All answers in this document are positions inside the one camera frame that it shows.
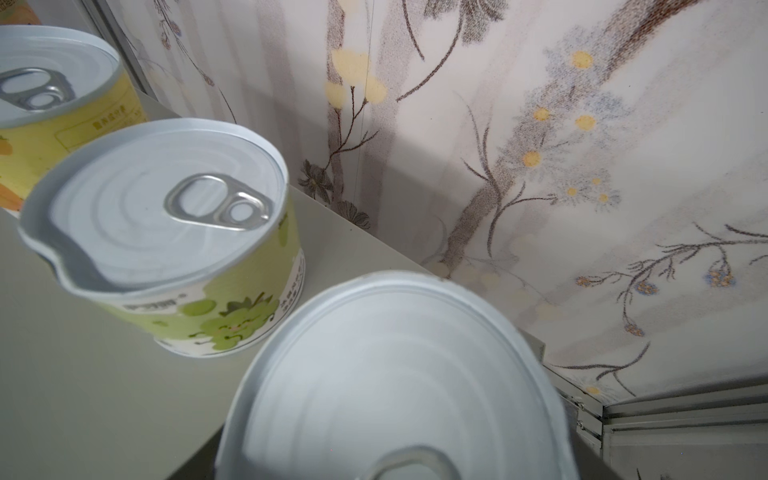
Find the white lid can yellow label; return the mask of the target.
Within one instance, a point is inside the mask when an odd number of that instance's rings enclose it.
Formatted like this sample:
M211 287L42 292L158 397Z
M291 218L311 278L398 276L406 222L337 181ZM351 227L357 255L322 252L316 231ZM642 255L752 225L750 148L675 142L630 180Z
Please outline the white lid can yellow label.
M1 208L91 141L148 119L121 56L82 31L1 28Z

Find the white lid can green label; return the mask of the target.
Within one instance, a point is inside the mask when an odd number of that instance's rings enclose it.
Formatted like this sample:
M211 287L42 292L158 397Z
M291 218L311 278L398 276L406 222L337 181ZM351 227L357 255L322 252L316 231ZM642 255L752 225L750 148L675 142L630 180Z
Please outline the white lid can green label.
M90 142L33 188L19 233L70 294L192 358L263 341L306 273L281 153L222 121L151 121Z

